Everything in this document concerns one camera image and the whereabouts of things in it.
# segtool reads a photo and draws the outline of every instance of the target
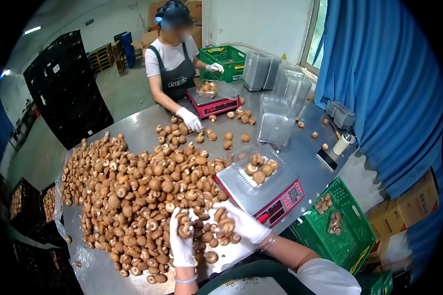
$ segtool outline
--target woman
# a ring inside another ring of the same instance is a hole
[[[268,252],[280,263],[255,261],[229,268],[206,283],[200,290],[196,282],[193,239],[182,239],[177,234],[180,209],[176,208],[170,221],[170,242],[176,269],[175,295],[189,294],[301,294],[301,295],[356,295],[361,293],[357,280],[347,270],[321,258],[313,250],[284,239],[271,232],[230,201],[216,203],[215,209],[224,207],[227,216],[235,220],[235,233]]]
[[[157,103],[181,117],[189,129],[200,132],[199,118],[178,105],[177,100],[195,86],[195,68],[221,73],[224,69],[218,63],[207,65],[195,57],[198,49],[190,35],[192,18],[180,1],[167,1],[158,9],[154,22],[160,29],[159,38],[151,43],[144,57],[151,93]]]

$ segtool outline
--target window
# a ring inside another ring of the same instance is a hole
[[[318,75],[323,59],[323,29],[327,0],[315,0],[307,40],[301,57],[301,66]]]

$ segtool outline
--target bracelet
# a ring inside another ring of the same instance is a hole
[[[176,281],[176,283],[180,283],[180,284],[188,284],[188,283],[192,283],[193,281],[195,281],[198,278],[198,274],[195,274],[195,276],[189,280],[178,280],[174,277],[174,280]]]
[[[274,241],[276,240],[277,235],[273,235],[272,238],[269,239],[269,241],[267,241],[266,244],[260,246],[259,248],[261,249],[261,252],[266,251],[267,249],[269,249],[269,247],[272,246],[272,244],[274,243]]]

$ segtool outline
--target wooden pallet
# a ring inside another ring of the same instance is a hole
[[[113,66],[113,52],[108,43],[90,53],[89,62],[94,65],[93,72],[99,73]]]
[[[113,51],[113,58],[115,59],[115,63],[117,65],[118,74],[123,74],[127,67],[127,61],[123,53],[123,46],[121,45],[121,41],[116,41],[115,44],[111,46],[111,49]]]

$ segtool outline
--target white glove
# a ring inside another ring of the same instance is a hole
[[[179,237],[177,229],[179,228],[179,220],[176,219],[180,208],[177,207],[172,212],[171,221],[169,222],[169,242],[171,244],[172,255],[174,256],[174,266],[190,267],[195,266],[194,261],[194,239],[192,237],[183,239]],[[194,234],[194,227],[189,227],[192,236]]]
[[[187,128],[190,130],[195,130],[199,133],[202,131],[202,123],[200,122],[200,119],[188,109],[180,108],[177,111],[176,116],[181,117],[187,125]]]
[[[228,210],[227,217],[235,220],[235,233],[247,238],[253,244],[262,242],[272,231],[230,201],[213,204],[214,209],[221,207]]]
[[[223,72],[225,71],[225,69],[223,68],[223,66],[217,62],[212,63],[211,65],[207,65],[205,67],[205,69],[209,72],[216,72],[219,71],[221,74],[223,74]]]

